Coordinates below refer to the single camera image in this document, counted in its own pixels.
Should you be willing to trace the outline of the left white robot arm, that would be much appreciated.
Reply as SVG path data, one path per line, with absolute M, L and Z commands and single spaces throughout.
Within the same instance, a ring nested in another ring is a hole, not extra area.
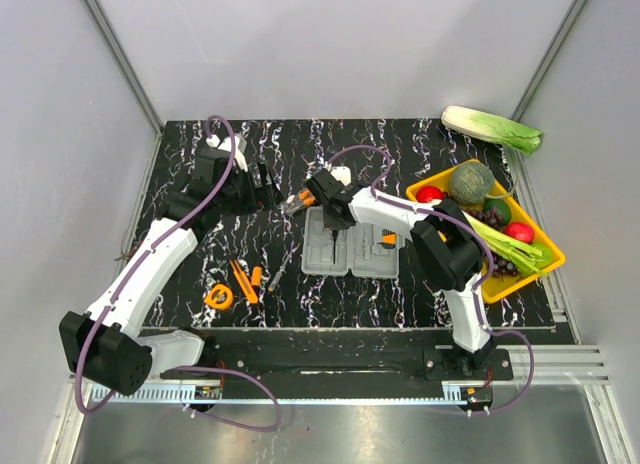
M 238 152 L 212 148 L 197 154 L 186 186 L 168 195 L 115 282 L 84 313 L 62 318 L 69 369 L 124 396 L 181 366 L 196 379 L 212 375 L 217 356 L 206 338 L 189 330 L 143 337 L 142 324 L 171 276 L 221 218 L 272 210 L 282 200 L 265 161 L 245 164 Z

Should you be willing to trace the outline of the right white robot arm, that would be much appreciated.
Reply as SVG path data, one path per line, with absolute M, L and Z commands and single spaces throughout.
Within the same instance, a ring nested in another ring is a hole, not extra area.
M 451 317 L 457 372 L 469 380 L 491 366 L 495 343 L 486 323 L 480 283 L 488 247 L 452 200 L 434 204 L 390 196 L 371 185 L 345 185 L 322 169 L 307 182 L 330 229 L 370 224 L 413 244 L 429 287 L 441 291 Z

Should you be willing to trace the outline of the orange utility knife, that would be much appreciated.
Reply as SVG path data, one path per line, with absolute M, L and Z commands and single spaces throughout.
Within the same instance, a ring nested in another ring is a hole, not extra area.
M 260 286 L 256 287 L 251 285 L 251 275 L 248 275 L 244 271 L 244 269 L 242 268 L 238 260 L 232 259 L 230 261 L 230 265 L 232 268 L 233 275 L 235 276 L 240 286 L 240 289 L 244 294 L 244 296 L 246 297 L 248 303 L 251 305 L 258 304 L 259 303 L 258 288 Z

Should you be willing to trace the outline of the orange handled pliers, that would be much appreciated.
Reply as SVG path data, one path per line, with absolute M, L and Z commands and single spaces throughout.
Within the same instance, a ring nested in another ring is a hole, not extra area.
M 313 206 L 315 203 L 315 196 L 309 189 L 304 189 L 287 197 L 282 205 L 282 212 L 287 216 L 293 216 L 298 212 Z

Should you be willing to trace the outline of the toy napa cabbage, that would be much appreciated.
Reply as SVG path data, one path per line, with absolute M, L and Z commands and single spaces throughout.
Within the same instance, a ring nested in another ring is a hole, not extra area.
M 488 143 L 531 155 L 541 144 L 542 132 L 519 122 L 461 106 L 448 106 L 441 115 L 445 127 Z

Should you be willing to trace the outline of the yellow plastic bin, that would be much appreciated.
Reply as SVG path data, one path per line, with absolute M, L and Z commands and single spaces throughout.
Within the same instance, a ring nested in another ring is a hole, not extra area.
M 491 195 L 498 194 L 500 196 L 499 199 L 506 201 L 512 213 L 511 222 L 513 221 L 524 222 L 530 225 L 534 229 L 536 236 L 532 244 L 544 244 L 548 246 L 553 252 L 554 261 L 547 268 L 545 268 L 545 273 L 539 272 L 529 276 L 519 275 L 518 277 L 507 276 L 504 278 L 500 278 L 500 277 L 496 277 L 492 272 L 491 277 L 486 281 L 484 281 L 484 283 L 482 284 L 483 299 L 486 303 L 494 303 L 509 296 L 510 294 L 518 291 L 520 288 L 554 271 L 555 269 L 564 265 L 566 262 L 566 256 L 564 255 L 564 253 L 546 235 L 546 233 L 539 227 L 539 225 L 536 222 L 534 222 L 534 220 L 517 203 L 517 201 L 511 196 L 506 196 L 505 193 L 506 193 L 506 189 L 495 180 L 495 184 L 493 186 L 493 189 L 490 191 L 490 194 Z M 465 209 L 482 210 L 484 202 L 487 199 L 489 198 L 486 198 L 479 205 L 464 205 L 463 210 L 464 211 Z

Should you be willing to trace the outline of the short orange screwdriver handle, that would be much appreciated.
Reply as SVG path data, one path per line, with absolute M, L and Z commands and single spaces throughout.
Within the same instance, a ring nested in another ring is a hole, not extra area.
M 251 285 L 259 287 L 262 280 L 262 267 L 255 266 L 251 273 Z

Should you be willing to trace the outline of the toy red tomato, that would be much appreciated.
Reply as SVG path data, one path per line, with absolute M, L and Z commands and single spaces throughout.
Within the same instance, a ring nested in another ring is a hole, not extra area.
M 437 186 L 426 185 L 418 189 L 415 198 L 419 203 L 431 203 L 433 201 L 442 201 L 445 198 L 445 194 Z

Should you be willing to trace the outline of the toy green avocado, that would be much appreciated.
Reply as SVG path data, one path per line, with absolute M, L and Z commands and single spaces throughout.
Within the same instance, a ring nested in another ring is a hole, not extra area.
M 501 199 L 487 199 L 483 205 L 483 213 L 488 219 L 494 219 L 499 226 L 508 225 L 512 219 L 509 205 Z

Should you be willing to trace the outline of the orange tape measure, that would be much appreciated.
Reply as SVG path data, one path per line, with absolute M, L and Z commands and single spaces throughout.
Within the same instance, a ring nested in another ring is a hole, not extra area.
M 225 311 L 231 307 L 233 299 L 231 289 L 224 284 L 217 283 L 205 296 L 203 302 L 209 308 Z

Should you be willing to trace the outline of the toy purple grapes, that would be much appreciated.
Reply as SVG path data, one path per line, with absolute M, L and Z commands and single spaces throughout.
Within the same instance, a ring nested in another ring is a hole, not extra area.
M 492 208 L 489 211 L 465 209 L 465 213 L 484 225 L 477 233 L 487 242 L 491 250 L 494 261 L 493 274 L 500 278 L 507 276 L 518 277 L 520 275 L 519 268 L 512 260 L 517 248 L 506 240 L 506 236 L 500 227 L 501 218 L 503 217 L 500 211 L 496 208 Z

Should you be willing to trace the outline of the hex key set orange holder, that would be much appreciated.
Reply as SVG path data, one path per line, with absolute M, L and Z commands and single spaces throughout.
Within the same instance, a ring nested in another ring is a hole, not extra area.
M 381 245 L 385 249 L 393 249 L 393 248 L 395 248 L 396 245 L 397 245 L 397 236 L 396 236 L 396 234 L 391 232 L 391 231 L 384 230 L 382 232 Z

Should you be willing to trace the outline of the toy cantaloupe melon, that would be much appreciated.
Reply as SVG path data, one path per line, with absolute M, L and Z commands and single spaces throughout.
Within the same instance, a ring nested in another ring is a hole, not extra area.
M 470 161 L 454 169 L 449 179 L 448 192 L 461 205 L 479 205 L 494 184 L 495 177 L 485 164 Z

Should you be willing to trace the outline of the toy red apple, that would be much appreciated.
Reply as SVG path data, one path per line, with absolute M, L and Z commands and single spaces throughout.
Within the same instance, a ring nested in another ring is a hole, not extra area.
M 536 236 L 534 229 L 530 225 L 519 221 L 509 223 L 504 232 L 510 238 L 526 244 L 532 244 Z

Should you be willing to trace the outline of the toy green leafy vegetable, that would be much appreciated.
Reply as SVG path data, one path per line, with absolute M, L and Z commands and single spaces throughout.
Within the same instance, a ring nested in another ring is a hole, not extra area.
M 498 258 L 494 259 L 496 267 L 500 267 L 500 260 L 505 260 L 512 263 L 513 269 L 520 275 L 529 276 L 539 272 L 545 273 L 545 268 L 554 261 L 553 252 L 548 246 L 527 244 L 490 227 L 469 213 L 466 217 L 489 249 L 498 255 Z

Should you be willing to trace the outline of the grey plastic tool case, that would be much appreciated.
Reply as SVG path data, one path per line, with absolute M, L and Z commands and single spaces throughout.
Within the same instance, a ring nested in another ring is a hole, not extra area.
M 384 230 L 387 229 L 362 223 L 340 230 L 337 263 L 333 264 L 331 231 L 324 227 L 322 209 L 309 208 L 305 216 L 301 270 L 311 276 L 352 274 L 359 278 L 395 279 L 399 275 L 399 251 L 404 247 L 404 239 L 395 233 L 396 247 L 385 249 L 381 245 Z

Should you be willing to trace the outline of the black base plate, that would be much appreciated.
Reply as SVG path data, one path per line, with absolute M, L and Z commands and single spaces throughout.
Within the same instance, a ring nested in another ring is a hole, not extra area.
M 468 357 L 448 330 L 202 328 L 195 333 L 213 341 L 217 360 L 253 374 L 382 371 L 431 380 L 514 378 L 506 349 Z

